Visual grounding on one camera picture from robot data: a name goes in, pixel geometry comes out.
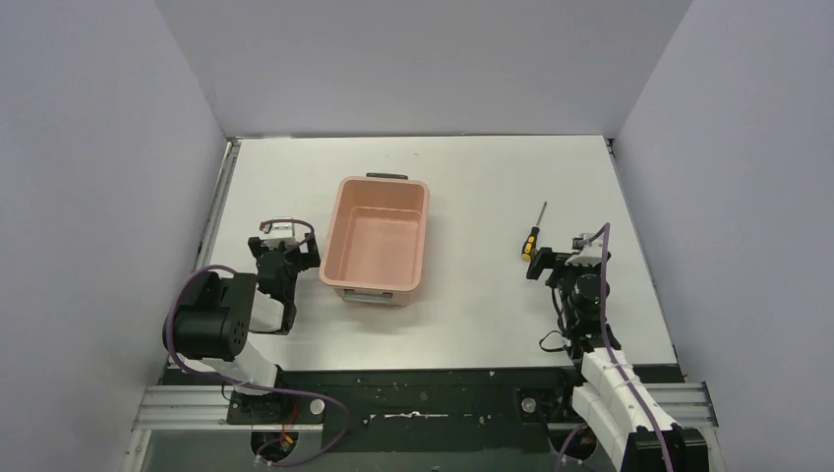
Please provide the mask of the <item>pink plastic bin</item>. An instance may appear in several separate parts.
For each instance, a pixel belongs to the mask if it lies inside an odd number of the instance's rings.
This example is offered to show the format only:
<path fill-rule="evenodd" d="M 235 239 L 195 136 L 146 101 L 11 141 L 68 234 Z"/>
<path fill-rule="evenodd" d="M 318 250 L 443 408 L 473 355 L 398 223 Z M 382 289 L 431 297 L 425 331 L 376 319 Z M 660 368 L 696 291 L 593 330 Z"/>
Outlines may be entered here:
<path fill-rule="evenodd" d="M 405 307 L 422 276 L 430 191 L 405 175 L 368 173 L 338 187 L 319 270 L 346 302 Z"/>

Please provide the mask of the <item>yellow black screwdriver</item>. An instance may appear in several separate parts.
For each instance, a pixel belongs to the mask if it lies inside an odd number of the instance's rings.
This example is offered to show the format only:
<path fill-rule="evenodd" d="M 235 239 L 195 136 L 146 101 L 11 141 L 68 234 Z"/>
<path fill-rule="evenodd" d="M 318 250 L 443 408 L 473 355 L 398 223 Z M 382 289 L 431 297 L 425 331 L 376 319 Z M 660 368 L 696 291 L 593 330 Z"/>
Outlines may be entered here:
<path fill-rule="evenodd" d="M 529 262 L 529 261 L 532 260 L 532 258 L 534 256 L 534 253 L 536 251 L 537 240 L 538 240 L 538 236 L 539 236 L 539 233 L 540 233 L 540 224 L 541 224 L 542 218 L 544 216 L 544 213 L 546 211 L 547 205 L 548 205 L 547 202 L 542 203 L 542 206 L 541 206 L 541 209 L 538 213 L 537 219 L 536 219 L 535 223 L 533 224 L 533 226 L 530 228 L 529 233 L 528 233 L 526 239 L 524 240 L 524 243 L 522 244 L 520 254 L 521 254 L 521 257 L 526 262 Z"/>

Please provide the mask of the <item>aluminium front frame rail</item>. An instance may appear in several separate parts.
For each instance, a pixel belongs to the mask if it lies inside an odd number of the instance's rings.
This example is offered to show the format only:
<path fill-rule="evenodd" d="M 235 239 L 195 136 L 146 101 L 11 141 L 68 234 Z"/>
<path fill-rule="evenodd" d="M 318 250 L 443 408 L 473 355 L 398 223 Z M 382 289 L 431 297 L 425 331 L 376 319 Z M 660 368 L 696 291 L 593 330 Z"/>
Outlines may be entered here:
<path fill-rule="evenodd" d="M 656 402 L 681 424 L 716 427 L 718 419 L 704 383 L 651 383 Z M 146 389 L 135 431 L 264 431 L 278 432 L 281 425 L 230 424 L 229 401 L 214 385 L 153 385 Z"/>

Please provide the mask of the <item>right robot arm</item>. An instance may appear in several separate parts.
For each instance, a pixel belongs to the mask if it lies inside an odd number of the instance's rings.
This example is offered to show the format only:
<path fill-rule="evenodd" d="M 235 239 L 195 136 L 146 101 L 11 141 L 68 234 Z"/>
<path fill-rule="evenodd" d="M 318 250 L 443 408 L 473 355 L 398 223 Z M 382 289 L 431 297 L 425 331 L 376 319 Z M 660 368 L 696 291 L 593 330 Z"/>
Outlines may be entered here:
<path fill-rule="evenodd" d="M 626 359 L 607 322 L 610 286 L 602 250 L 588 244 L 569 253 L 526 249 L 526 277 L 544 271 L 579 381 L 570 408 L 593 432 L 618 471 L 707 471 L 709 446 L 696 428 L 667 413 Z"/>

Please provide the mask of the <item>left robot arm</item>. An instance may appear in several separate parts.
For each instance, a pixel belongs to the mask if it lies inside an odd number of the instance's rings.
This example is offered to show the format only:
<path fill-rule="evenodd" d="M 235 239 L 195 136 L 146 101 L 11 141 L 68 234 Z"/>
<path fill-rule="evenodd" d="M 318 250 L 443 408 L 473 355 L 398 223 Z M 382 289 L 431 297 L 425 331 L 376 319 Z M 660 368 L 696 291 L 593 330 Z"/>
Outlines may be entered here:
<path fill-rule="evenodd" d="M 207 375 L 238 393 L 254 395 L 252 408 L 267 422 L 287 416 L 291 396 L 281 368 L 249 340 L 251 333 L 286 335 L 297 317 L 299 274 L 321 264 L 315 234 L 253 236 L 247 246 L 256 271 L 235 272 L 212 265 L 185 283 L 163 327 L 163 345 L 185 372 L 200 361 Z"/>

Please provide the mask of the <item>aluminium left side rail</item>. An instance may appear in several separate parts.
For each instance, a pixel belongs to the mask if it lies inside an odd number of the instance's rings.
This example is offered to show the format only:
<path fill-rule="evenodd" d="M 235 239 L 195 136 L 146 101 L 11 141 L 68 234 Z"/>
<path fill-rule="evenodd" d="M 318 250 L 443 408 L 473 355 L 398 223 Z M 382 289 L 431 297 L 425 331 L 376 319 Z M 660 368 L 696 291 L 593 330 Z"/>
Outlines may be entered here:
<path fill-rule="evenodd" d="M 209 207 L 204 231 L 198 246 L 194 268 L 201 268 L 210 262 L 240 147 L 241 144 L 238 138 L 229 138 L 227 140 L 225 155 L 222 159 L 220 171 L 214 187 L 214 193 Z"/>

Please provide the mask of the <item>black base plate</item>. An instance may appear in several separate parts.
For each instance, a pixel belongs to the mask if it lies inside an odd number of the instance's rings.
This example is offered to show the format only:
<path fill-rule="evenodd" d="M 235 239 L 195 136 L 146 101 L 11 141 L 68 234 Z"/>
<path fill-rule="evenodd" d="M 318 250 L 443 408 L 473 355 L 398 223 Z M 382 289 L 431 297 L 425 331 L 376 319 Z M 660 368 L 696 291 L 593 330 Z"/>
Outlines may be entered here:
<path fill-rule="evenodd" d="M 569 368 L 283 373 L 284 394 L 244 395 L 229 384 L 168 374 L 161 385 L 214 385 L 227 422 L 278 423 L 249 434 L 272 462 L 330 452 L 600 451 L 570 408 L 579 376 Z"/>

